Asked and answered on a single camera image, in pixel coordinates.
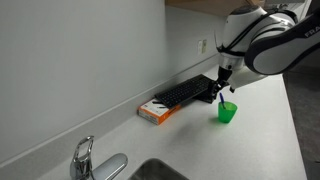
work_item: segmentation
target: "chrome faucet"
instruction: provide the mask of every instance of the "chrome faucet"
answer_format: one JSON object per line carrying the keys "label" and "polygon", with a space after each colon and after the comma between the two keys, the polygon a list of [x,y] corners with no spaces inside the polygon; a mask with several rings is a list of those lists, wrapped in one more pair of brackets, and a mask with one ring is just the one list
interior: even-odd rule
{"label": "chrome faucet", "polygon": [[[70,164],[72,180],[111,180],[126,167],[128,158],[125,154],[119,153],[92,170],[91,150],[93,139],[94,136],[88,136],[78,143]],[[86,142],[89,142],[87,152],[79,157],[80,147]]]}

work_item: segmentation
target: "wooden cabinet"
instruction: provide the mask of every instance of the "wooden cabinet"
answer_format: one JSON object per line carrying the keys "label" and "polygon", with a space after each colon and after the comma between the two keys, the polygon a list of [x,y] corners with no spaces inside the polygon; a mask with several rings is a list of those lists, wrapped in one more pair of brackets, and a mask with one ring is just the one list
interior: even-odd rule
{"label": "wooden cabinet", "polygon": [[166,5],[220,16],[244,5],[263,6],[264,0],[165,0]]}

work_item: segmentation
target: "white countertop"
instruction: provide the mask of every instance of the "white countertop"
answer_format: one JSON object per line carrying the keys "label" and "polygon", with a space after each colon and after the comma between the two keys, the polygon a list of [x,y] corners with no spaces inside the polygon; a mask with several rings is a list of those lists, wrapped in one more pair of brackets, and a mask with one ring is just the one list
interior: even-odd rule
{"label": "white countertop", "polygon": [[[205,75],[215,79],[213,72]],[[226,101],[238,105],[229,124],[217,120],[218,101],[194,101],[160,126],[137,115],[95,141],[93,167],[121,152],[128,156],[128,165],[115,180],[129,178],[150,158],[192,180],[306,180],[282,76],[234,94],[228,88],[222,92]],[[41,179],[70,179],[70,161]]]}

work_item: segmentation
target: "sink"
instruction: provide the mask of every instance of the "sink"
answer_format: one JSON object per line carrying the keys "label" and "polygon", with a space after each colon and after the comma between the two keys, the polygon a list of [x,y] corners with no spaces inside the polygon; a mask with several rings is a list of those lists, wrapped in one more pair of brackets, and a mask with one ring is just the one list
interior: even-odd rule
{"label": "sink", "polygon": [[188,180],[176,170],[160,161],[149,159],[129,178],[129,180]]}

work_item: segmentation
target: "green plastic cup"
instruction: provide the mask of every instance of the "green plastic cup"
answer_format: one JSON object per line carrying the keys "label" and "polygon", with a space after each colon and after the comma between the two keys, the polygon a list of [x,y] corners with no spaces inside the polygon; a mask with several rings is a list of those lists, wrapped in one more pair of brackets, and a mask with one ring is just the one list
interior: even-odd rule
{"label": "green plastic cup", "polygon": [[229,123],[231,119],[233,118],[234,114],[236,113],[238,107],[237,105],[231,103],[231,102],[224,102],[224,107],[222,106],[222,103],[219,102],[218,105],[218,117],[219,121],[223,123]]}

